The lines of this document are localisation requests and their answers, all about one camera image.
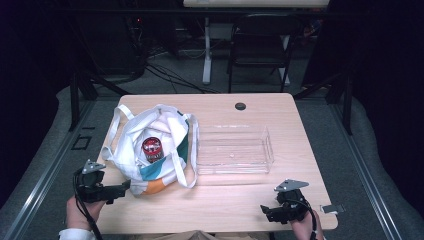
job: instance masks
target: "clear plastic container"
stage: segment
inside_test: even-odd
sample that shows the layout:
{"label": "clear plastic container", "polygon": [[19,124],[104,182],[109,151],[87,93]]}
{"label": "clear plastic container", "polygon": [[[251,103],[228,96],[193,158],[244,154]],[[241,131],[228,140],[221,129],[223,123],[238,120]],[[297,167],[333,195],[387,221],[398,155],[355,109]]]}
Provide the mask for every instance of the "clear plastic container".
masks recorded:
{"label": "clear plastic container", "polygon": [[199,174],[268,173],[273,162],[266,126],[200,126]]}

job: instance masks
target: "round black object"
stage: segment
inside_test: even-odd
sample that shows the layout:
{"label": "round black object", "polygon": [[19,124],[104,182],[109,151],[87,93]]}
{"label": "round black object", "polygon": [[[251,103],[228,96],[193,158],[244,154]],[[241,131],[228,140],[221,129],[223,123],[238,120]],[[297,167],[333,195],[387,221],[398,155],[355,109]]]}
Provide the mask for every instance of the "round black object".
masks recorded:
{"label": "round black object", "polygon": [[246,104],[244,103],[236,103],[236,109],[243,111],[244,109],[246,109]]}

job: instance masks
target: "gray carpet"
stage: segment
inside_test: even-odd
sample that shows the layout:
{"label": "gray carpet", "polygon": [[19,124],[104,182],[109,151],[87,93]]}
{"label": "gray carpet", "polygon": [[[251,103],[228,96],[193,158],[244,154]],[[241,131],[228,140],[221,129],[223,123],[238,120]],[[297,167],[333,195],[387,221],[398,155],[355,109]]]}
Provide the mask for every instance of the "gray carpet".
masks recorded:
{"label": "gray carpet", "polygon": [[[301,90],[300,83],[312,47],[313,45],[299,46],[295,51],[289,72],[291,85],[286,88],[286,92],[295,94]],[[227,52],[225,47],[219,48],[217,45],[213,53],[212,83],[208,86],[201,84],[203,56],[200,56],[199,52],[190,52],[193,54],[190,57],[182,53],[179,60],[168,54],[162,54],[150,59],[149,63],[172,69],[198,87],[226,92]],[[237,84],[234,86],[234,92],[278,92],[278,74],[269,76],[268,73],[268,70],[255,71],[254,74],[239,70],[235,75]],[[267,78],[265,85],[259,84],[259,77]],[[140,79],[119,84],[119,86],[135,94],[199,93],[198,90],[189,87],[175,85],[174,88],[171,83],[159,79],[148,71]],[[65,227],[63,225],[65,202],[72,195],[72,173],[83,166],[87,159],[97,159],[112,118],[113,108],[118,102],[118,96],[115,93],[103,86],[96,85],[96,88],[101,97],[96,102],[81,100],[82,105],[85,103],[87,118],[84,118],[74,133],[67,131],[71,119],[69,89],[64,89],[58,94],[60,108],[55,122],[21,182],[0,210],[1,238],[7,239],[11,236],[11,232],[15,233],[15,229],[21,228],[21,231],[18,231],[20,233],[18,239],[55,239],[57,233]],[[384,228],[358,176],[354,155],[343,135],[343,129],[338,125],[339,120],[334,116],[332,106],[327,105],[323,100],[323,93],[325,89],[317,92],[310,99],[297,101],[297,106],[330,199],[334,204],[343,204],[346,208],[346,212],[338,215],[339,226],[335,230],[325,231],[325,235],[328,239],[387,239]],[[352,130],[354,135],[351,138],[360,149],[401,236],[403,239],[422,239],[423,220],[403,200],[395,184],[381,167],[372,127],[366,118],[365,111],[357,101],[353,104]],[[87,148],[79,149],[86,146],[86,137],[90,137]],[[31,192],[37,189],[40,177],[46,174],[52,164],[55,164],[52,161],[58,159],[62,159],[62,162],[55,165],[57,174],[50,176],[53,179],[51,185],[41,186],[46,189],[47,194],[40,196],[39,205],[33,206],[34,214],[30,216],[20,214]],[[27,225],[14,225],[26,217],[27,221],[24,222]],[[294,239],[291,232],[277,232],[275,237],[276,239]],[[125,239],[125,236],[106,235],[104,238]]]}

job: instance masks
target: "wooden table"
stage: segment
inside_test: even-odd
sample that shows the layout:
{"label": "wooden table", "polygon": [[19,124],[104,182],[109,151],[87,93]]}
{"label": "wooden table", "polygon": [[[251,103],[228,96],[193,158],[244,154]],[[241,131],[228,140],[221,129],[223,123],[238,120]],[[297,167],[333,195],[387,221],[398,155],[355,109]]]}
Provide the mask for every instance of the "wooden table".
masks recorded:
{"label": "wooden table", "polygon": [[[245,110],[236,110],[235,104],[239,102],[246,104]],[[275,161],[268,174],[199,175],[197,185],[192,189],[185,189],[176,182],[158,194],[137,198],[127,191],[125,198],[118,198],[114,204],[103,208],[98,221],[102,233],[289,230],[289,224],[268,222],[260,208],[260,205],[278,207],[274,188],[287,178],[310,184],[301,191],[312,208],[319,212],[322,227],[336,228],[336,217],[319,211],[320,205],[330,205],[331,202],[291,95],[128,95],[122,97],[120,103],[135,114],[156,104],[175,106],[183,113],[194,114],[200,131],[202,126],[211,125],[266,125]],[[97,161],[104,162],[100,156]],[[122,183],[125,179],[119,170],[111,162],[106,164],[103,184]],[[185,171],[190,179],[191,168],[187,167]]]}

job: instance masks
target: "metal bracket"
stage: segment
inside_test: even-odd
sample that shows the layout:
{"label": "metal bracket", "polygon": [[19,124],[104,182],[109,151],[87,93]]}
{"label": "metal bracket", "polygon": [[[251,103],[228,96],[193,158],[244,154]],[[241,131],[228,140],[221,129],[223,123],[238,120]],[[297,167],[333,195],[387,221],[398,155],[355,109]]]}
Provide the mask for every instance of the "metal bracket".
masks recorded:
{"label": "metal bracket", "polygon": [[82,169],[82,174],[92,173],[103,168],[106,168],[106,164],[99,164],[88,159],[84,165],[84,168]]}
{"label": "metal bracket", "polygon": [[338,213],[341,213],[341,212],[345,212],[346,208],[343,206],[343,204],[328,205],[328,206],[321,206],[321,211],[324,212],[324,213],[338,214]]}
{"label": "metal bracket", "polygon": [[306,186],[309,186],[309,183],[296,181],[296,180],[292,180],[292,179],[286,179],[284,182],[282,182],[280,185],[278,185],[276,188],[274,188],[274,191],[276,191],[276,192],[288,192],[288,191],[299,189],[301,187],[306,187]]}

